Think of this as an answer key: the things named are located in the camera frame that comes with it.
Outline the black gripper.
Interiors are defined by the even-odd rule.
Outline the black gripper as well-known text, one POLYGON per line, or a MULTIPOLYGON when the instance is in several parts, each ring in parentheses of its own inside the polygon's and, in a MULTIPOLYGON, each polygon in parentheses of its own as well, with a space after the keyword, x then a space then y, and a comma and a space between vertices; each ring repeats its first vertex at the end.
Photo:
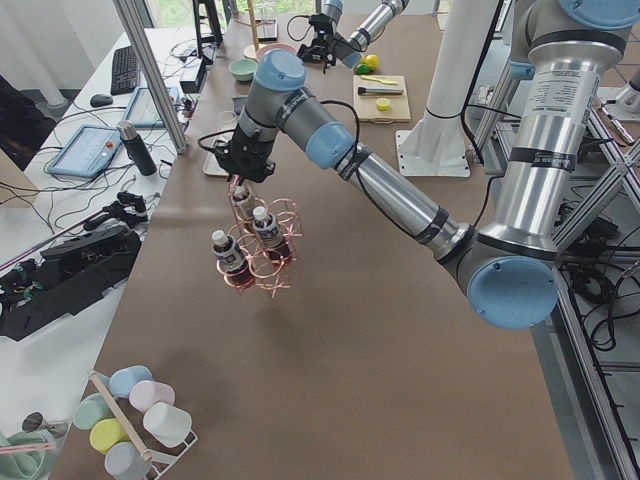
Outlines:
POLYGON ((276 135, 276 128, 254 128, 247 134, 236 126, 233 134, 225 131, 218 135, 213 143, 213 154, 229 175, 262 183, 276 168, 270 159, 276 135))
POLYGON ((309 16, 309 27, 314 37, 309 45, 302 44, 297 56, 305 63, 323 66, 323 71, 335 66, 340 60, 347 67, 355 67, 361 60, 363 50, 354 42, 346 40, 338 31, 340 14, 316 13, 309 16))

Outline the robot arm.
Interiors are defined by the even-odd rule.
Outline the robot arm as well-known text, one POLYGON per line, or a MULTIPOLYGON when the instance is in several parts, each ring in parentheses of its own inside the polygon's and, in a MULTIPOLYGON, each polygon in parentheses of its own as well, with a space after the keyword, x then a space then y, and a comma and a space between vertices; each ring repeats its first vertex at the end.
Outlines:
POLYGON ((297 56, 306 63, 322 64, 323 69, 340 61, 355 68, 368 47, 384 32, 386 25, 409 5, 405 0, 384 0, 360 26, 345 38, 338 31, 343 13, 341 1, 324 1, 319 13, 311 15, 309 26, 314 30, 310 45, 302 44, 297 56))
POLYGON ((514 25, 512 51, 533 78, 493 221, 481 229, 440 205, 358 142, 306 88, 306 70, 278 49, 258 64, 229 141, 213 153, 228 173, 262 182, 286 134, 323 169, 357 186, 403 232, 428 247, 475 313, 504 329, 545 320, 557 302, 551 230, 603 74, 623 57, 635 1, 535 1, 514 25))

